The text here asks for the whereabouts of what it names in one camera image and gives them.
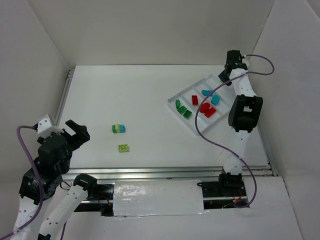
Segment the cyan oval lego brick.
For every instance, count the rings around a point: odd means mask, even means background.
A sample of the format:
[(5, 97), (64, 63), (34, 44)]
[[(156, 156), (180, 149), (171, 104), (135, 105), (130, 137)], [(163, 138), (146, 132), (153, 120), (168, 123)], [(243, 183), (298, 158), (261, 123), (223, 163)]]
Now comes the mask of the cyan oval lego brick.
[(214, 94), (210, 100), (210, 102), (214, 105), (217, 106), (220, 102), (220, 96), (217, 94)]

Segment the cyan 2x4 lego plate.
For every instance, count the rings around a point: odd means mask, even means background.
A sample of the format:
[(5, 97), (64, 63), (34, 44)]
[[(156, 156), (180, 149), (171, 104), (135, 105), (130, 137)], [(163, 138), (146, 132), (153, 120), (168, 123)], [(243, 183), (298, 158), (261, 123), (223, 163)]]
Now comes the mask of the cyan 2x4 lego plate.
[(206, 89), (201, 90), (201, 94), (205, 97), (213, 95), (211, 90), (206, 90)]

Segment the red oval lego brick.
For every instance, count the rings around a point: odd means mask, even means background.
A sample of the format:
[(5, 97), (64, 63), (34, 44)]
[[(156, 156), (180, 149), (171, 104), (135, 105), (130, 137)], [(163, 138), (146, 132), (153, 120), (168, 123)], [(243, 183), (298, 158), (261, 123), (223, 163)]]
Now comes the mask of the red oval lego brick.
[(199, 108), (199, 112), (204, 114), (208, 109), (210, 109), (211, 105), (208, 102), (205, 102)]

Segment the red curved lego brick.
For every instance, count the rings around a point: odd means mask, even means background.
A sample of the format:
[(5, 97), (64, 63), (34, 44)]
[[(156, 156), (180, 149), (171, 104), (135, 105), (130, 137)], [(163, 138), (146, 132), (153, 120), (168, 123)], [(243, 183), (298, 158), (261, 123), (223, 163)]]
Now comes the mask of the red curved lego brick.
[(192, 95), (191, 96), (191, 103), (193, 106), (198, 106), (199, 105), (199, 101), (198, 101), (198, 96), (197, 95)]

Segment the red 2x4 lego brick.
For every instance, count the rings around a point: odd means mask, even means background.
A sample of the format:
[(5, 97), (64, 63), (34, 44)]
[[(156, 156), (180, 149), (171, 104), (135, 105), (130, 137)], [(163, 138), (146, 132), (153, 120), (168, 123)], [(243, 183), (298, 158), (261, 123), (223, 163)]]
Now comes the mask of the red 2x4 lego brick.
[(210, 108), (210, 109), (208, 109), (205, 113), (204, 113), (204, 115), (209, 119), (213, 114), (215, 114), (216, 113), (216, 109), (215, 108)]

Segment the green 2x4 lego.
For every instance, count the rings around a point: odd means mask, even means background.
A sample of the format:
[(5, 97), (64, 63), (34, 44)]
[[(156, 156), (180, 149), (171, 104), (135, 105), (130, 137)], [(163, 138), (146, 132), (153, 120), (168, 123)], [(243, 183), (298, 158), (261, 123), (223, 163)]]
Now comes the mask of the green 2x4 lego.
[(183, 114), (183, 117), (185, 119), (189, 119), (192, 115), (192, 112), (190, 110), (186, 110), (186, 112)]

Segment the green sloped lego brick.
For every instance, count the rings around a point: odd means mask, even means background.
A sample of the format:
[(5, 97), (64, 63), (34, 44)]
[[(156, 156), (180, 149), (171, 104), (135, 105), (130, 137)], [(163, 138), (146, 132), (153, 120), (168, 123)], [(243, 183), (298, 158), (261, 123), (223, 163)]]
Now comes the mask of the green sloped lego brick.
[(181, 107), (181, 101), (179, 99), (175, 100), (175, 107), (177, 110)]

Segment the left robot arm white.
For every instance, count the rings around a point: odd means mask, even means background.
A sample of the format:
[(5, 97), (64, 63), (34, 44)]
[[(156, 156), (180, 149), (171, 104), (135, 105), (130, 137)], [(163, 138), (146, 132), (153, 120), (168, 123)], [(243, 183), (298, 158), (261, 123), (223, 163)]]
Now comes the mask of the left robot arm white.
[[(74, 151), (90, 140), (85, 125), (73, 120), (65, 123), (74, 134), (59, 128), (49, 117), (35, 125), (21, 125), (16, 129), (18, 140), (31, 164), (23, 175), (19, 188), (19, 209), (12, 240), (54, 240), (76, 208), (87, 198), (98, 197), (101, 188), (91, 175), (81, 173), (75, 177), (60, 204), (49, 216), (45, 216), (57, 188), (63, 182), (63, 175), (70, 169)], [(32, 158), (21, 135), (22, 129), (34, 130), (38, 134), (38, 156)]]

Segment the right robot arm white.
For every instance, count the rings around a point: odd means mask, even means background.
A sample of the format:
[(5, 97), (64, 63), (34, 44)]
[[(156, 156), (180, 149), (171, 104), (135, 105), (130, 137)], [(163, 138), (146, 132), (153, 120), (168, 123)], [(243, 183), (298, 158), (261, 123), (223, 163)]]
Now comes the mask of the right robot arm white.
[(229, 50), (226, 55), (224, 70), (218, 75), (222, 82), (235, 79), (227, 84), (234, 88), (235, 100), (228, 114), (228, 125), (236, 137), (235, 149), (231, 151), (218, 177), (222, 192), (239, 191), (242, 187), (243, 154), (247, 140), (257, 126), (262, 110), (263, 99), (252, 89), (248, 67), (243, 63), (239, 50)]

